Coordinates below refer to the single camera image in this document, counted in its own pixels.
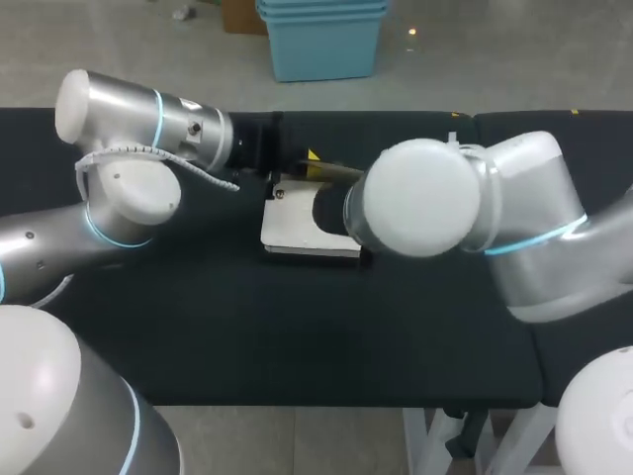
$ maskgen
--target cable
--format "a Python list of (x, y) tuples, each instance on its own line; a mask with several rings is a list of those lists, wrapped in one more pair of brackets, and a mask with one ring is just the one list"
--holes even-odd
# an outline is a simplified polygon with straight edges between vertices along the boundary
[(52, 292), (50, 292), (45, 297), (39, 299), (37, 302), (32, 304), (31, 307), (33, 307), (34, 309), (39, 309), (43, 307), (44, 305), (48, 305), (50, 302), (56, 299), (59, 296), (59, 294), (61, 294), (64, 290), (66, 290), (66, 287), (68, 287), (68, 284), (70, 284), (70, 281), (72, 280), (73, 277), (74, 277), (74, 274), (66, 275), (61, 280), (61, 282), (59, 282), (59, 285), (57, 285), (57, 287), (54, 288)]
[(75, 171), (76, 171), (76, 180), (77, 180), (77, 188), (79, 189), (79, 193), (81, 194), (81, 198), (86, 201), (88, 194), (86, 192), (86, 186), (83, 179), (83, 174), (90, 168), (91, 166), (99, 163), (104, 163), (109, 160), (117, 161), (129, 158), (128, 156), (121, 157), (120, 154), (124, 153), (126, 155), (137, 155), (135, 158), (141, 160), (169, 160), (177, 165), (182, 166), (186, 170), (191, 171), (192, 173), (204, 178), (210, 183), (219, 186), (227, 191), (239, 191), (239, 186), (234, 183), (230, 183), (229, 181), (221, 180), (213, 175), (210, 175), (204, 170), (192, 165), (184, 158), (181, 158), (178, 155), (174, 155), (168, 151), (162, 150), (160, 148), (156, 148), (153, 146), (146, 145), (128, 145), (128, 146), (115, 146), (111, 148), (106, 148), (103, 150), (93, 151), (88, 153), (86, 156), (81, 158), (79, 161), (75, 163)]

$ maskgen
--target blue led ring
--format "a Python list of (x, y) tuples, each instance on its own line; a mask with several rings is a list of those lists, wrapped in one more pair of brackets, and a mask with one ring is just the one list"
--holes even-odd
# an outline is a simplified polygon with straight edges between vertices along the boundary
[(143, 247), (144, 245), (147, 245), (147, 244), (149, 244), (151, 242), (151, 238), (146, 240), (145, 242), (141, 242), (139, 244), (125, 244), (123, 242), (118, 242), (116, 240), (110, 239), (109, 237), (104, 235), (101, 231), (99, 231), (99, 228), (97, 228), (95, 226), (95, 224), (92, 222), (92, 219), (90, 218), (90, 208), (88, 206), (88, 203), (86, 203), (86, 221), (88, 222), (88, 226), (90, 226), (90, 229), (92, 230), (92, 232), (95, 235), (97, 235), (99, 238), (101, 238), (102, 240), (104, 240), (108, 244), (115, 245), (116, 247), (122, 247), (123, 249), (137, 249), (137, 248)]
[(484, 254), (485, 255), (500, 255), (500, 254), (508, 254), (509, 252), (516, 252), (518, 250), (526, 249), (527, 247), (540, 244), (541, 242), (545, 242), (551, 238), (557, 238), (558, 236), (562, 236), (565, 233), (573, 231), (582, 223), (586, 222), (587, 219), (588, 219), (588, 216), (583, 215), (577, 220), (569, 223), (568, 225), (564, 225), (560, 228), (555, 229), (554, 231), (545, 233), (544, 235), (531, 237), (530, 239), (521, 240), (514, 244), (502, 245), (500, 247), (493, 247), (492, 249), (486, 249), (484, 251)]
[(140, 409), (138, 408), (138, 399), (136, 398), (135, 390), (132, 389), (132, 386), (126, 381), (123, 380), (128, 386), (128, 390), (130, 391), (130, 396), (132, 397), (132, 403), (135, 407), (135, 429), (132, 433), (132, 441), (130, 442), (130, 450), (128, 450), (128, 455), (126, 456), (125, 461), (123, 462), (123, 466), (121, 467), (121, 471), (119, 475), (127, 475), (130, 470), (130, 466), (135, 458), (136, 449), (138, 447), (138, 438), (140, 436)]

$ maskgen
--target stacked blue bins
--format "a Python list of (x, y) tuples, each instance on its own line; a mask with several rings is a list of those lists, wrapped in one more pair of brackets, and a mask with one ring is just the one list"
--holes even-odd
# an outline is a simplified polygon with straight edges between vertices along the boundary
[(281, 82), (370, 76), (389, 0), (257, 0)]

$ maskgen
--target concrete floor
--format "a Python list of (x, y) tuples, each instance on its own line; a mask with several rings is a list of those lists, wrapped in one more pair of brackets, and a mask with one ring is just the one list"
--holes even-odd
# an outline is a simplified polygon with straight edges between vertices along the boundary
[[(0, 106), (52, 106), (82, 67), (231, 111), (633, 109), (629, 0), (392, 0), (376, 75), (314, 84), (275, 83), (267, 39), (216, 7), (172, 21), (182, 1), (0, 0)], [(397, 410), (161, 412), (192, 475), (407, 472)]]

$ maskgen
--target black tabletop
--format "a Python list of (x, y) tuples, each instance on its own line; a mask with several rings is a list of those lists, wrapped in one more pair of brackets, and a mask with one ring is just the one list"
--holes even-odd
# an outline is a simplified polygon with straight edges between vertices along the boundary
[[(266, 120), (266, 116), (250, 116)], [(476, 141), (446, 113), (289, 113), (322, 159), (366, 168), (410, 138)], [(0, 214), (78, 201), (78, 153), (50, 110), (1, 110)], [(522, 408), (542, 397), (528, 329), (486, 264), (459, 251), (370, 269), (278, 262), (259, 241), (264, 185), (179, 172), (183, 203), (139, 258), (77, 275), (47, 310), (154, 404)]]
[[(484, 146), (525, 132), (553, 134), (589, 214), (619, 199), (633, 184), (633, 113), (527, 112), (476, 119)], [(633, 344), (633, 294), (531, 328), (543, 369), (543, 401), (558, 406), (567, 385), (585, 365), (609, 350)]]

